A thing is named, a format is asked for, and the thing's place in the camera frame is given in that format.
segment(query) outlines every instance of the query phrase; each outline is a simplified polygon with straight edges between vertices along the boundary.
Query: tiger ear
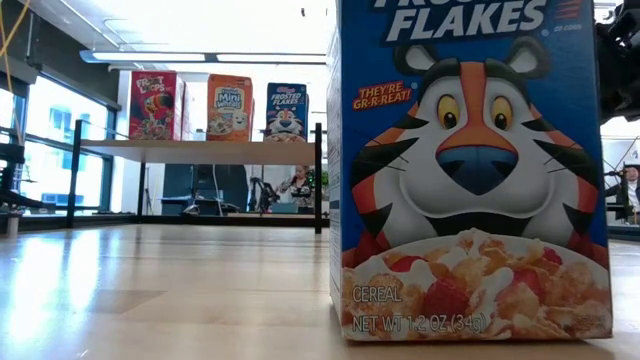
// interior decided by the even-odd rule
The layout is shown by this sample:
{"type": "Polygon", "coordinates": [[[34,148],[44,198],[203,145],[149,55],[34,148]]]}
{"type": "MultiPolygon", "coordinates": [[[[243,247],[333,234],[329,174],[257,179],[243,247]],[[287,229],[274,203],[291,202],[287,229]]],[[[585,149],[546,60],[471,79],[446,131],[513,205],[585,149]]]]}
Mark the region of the tiger ear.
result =
{"type": "Polygon", "coordinates": [[[435,49],[426,45],[399,46],[393,51],[393,63],[404,75],[423,75],[438,61],[435,49]]]}
{"type": "Polygon", "coordinates": [[[544,77],[551,70],[547,51],[531,36],[522,36],[513,42],[505,63],[527,79],[544,77]]]}

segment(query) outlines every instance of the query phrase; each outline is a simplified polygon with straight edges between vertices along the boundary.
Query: wooden floor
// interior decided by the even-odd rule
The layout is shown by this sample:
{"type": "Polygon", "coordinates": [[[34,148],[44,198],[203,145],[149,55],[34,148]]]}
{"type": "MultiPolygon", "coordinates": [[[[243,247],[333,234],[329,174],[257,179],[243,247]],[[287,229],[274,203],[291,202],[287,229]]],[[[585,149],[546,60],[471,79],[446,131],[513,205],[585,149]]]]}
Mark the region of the wooden floor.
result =
{"type": "Polygon", "coordinates": [[[611,245],[612,340],[347,345],[326,232],[132,225],[0,240],[0,359],[640,359],[640,245],[611,245]]]}

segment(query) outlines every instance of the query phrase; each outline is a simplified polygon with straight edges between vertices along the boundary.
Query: strawberry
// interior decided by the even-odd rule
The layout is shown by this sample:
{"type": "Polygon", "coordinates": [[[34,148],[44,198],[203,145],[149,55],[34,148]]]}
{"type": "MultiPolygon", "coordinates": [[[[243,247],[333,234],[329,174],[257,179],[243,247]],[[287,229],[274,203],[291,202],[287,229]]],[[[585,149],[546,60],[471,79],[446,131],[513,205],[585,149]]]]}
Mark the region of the strawberry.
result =
{"type": "Polygon", "coordinates": [[[424,295],[422,313],[432,315],[446,315],[451,319],[455,315],[464,315],[469,306],[469,296],[451,279],[436,280],[424,295]]]}
{"type": "Polygon", "coordinates": [[[411,266],[413,265],[413,263],[418,260],[426,262],[426,260],[421,258],[420,256],[405,256],[394,262],[393,265],[389,267],[389,270],[393,272],[409,272],[411,271],[411,266]]]}
{"type": "Polygon", "coordinates": [[[511,285],[517,285],[519,283],[523,283],[533,291],[534,294],[538,297],[538,299],[542,299],[544,295],[544,289],[542,288],[542,283],[540,282],[540,278],[538,277],[538,273],[532,269],[520,269],[516,270],[513,273],[513,282],[511,285]]]}
{"type": "Polygon", "coordinates": [[[558,253],[555,250],[551,248],[548,248],[548,247],[544,248],[544,253],[542,254],[542,258],[552,263],[562,265],[562,258],[560,257],[560,255],[558,255],[558,253]]]}
{"type": "Polygon", "coordinates": [[[358,266],[367,261],[370,257],[378,255],[387,250],[368,231],[362,233],[360,242],[353,253],[353,266],[358,266]]]}

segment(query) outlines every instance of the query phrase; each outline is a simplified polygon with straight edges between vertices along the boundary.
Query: frosted flakes logo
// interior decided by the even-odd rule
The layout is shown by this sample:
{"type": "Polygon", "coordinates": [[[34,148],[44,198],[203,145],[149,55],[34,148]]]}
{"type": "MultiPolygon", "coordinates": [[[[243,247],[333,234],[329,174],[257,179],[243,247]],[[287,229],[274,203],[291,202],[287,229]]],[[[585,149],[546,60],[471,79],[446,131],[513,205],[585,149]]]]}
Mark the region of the frosted flakes logo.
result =
{"type": "Polygon", "coordinates": [[[387,44],[537,29],[547,0],[373,0],[372,9],[389,14],[382,41],[387,44]]]}
{"type": "Polygon", "coordinates": [[[297,105],[302,104],[301,100],[302,93],[298,92],[287,92],[271,95],[271,103],[273,105],[297,105]]]}

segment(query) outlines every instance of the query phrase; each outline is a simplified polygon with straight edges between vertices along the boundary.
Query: fluorescent light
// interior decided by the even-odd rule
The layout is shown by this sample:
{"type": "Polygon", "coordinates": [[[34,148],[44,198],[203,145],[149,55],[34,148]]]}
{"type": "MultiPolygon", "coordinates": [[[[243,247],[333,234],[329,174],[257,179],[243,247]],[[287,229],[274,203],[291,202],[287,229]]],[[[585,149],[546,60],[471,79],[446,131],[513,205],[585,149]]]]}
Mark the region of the fluorescent light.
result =
{"type": "Polygon", "coordinates": [[[131,61],[131,62],[204,62],[204,54],[198,53],[164,53],[164,52],[93,52],[97,61],[131,61]]]}
{"type": "Polygon", "coordinates": [[[326,63],[327,57],[319,54],[217,54],[219,62],[236,63],[326,63]]]}

